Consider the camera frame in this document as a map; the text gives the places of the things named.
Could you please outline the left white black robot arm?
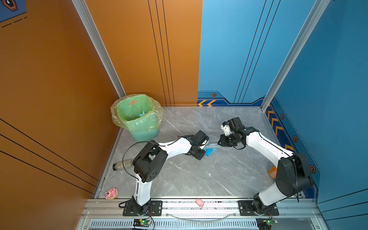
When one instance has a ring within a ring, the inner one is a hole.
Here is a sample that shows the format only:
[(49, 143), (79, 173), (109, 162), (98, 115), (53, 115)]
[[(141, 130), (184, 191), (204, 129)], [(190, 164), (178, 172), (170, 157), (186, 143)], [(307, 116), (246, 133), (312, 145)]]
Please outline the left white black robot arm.
[(132, 196), (133, 204), (139, 208), (146, 208), (151, 201), (151, 184), (159, 175), (165, 162), (177, 155), (189, 155), (201, 160), (209, 137), (198, 131), (194, 135), (185, 135), (175, 141), (158, 143), (149, 141), (133, 160), (136, 188)]

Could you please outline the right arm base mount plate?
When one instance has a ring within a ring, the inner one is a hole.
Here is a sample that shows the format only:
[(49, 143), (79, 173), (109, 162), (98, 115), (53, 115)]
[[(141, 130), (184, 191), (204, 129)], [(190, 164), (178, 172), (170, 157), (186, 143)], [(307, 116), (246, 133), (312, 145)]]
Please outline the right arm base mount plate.
[(238, 209), (241, 216), (279, 216), (276, 203), (265, 206), (258, 200), (239, 200)]

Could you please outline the grey-blue plastic dustpan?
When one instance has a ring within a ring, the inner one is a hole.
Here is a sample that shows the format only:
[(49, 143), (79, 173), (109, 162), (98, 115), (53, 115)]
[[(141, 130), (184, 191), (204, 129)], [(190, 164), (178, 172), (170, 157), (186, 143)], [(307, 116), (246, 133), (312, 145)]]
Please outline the grey-blue plastic dustpan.
[(216, 153), (218, 151), (219, 147), (220, 146), (218, 144), (215, 144), (215, 143), (206, 145), (205, 148), (204, 148), (204, 150), (205, 150), (204, 157), (205, 158), (211, 157), (214, 153)]

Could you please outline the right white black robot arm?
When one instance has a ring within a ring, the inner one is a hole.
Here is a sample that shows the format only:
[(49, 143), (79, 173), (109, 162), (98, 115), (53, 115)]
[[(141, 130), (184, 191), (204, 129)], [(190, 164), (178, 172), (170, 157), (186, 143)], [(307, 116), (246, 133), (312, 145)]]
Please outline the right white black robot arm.
[(236, 148), (241, 143), (261, 153), (277, 168), (275, 182), (254, 195), (250, 211), (255, 215), (269, 214), (277, 202), (313, 187), (309, 162), (304, 154), (277, 145), (254, 127), (245, 127), (239, 117), (223, 122), (221, 129), (224, 133), (218, 145)]

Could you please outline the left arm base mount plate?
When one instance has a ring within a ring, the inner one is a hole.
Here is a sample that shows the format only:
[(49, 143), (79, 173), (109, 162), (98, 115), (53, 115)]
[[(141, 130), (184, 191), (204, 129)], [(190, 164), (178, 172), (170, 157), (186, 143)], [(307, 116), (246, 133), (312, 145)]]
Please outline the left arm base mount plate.
[(161, 200), (150, 200), (143, 206), (138, 205), (134, 199), (119, 204), (123, 209), (123, 216), (161, 216), (163, 210), (163, 202)]

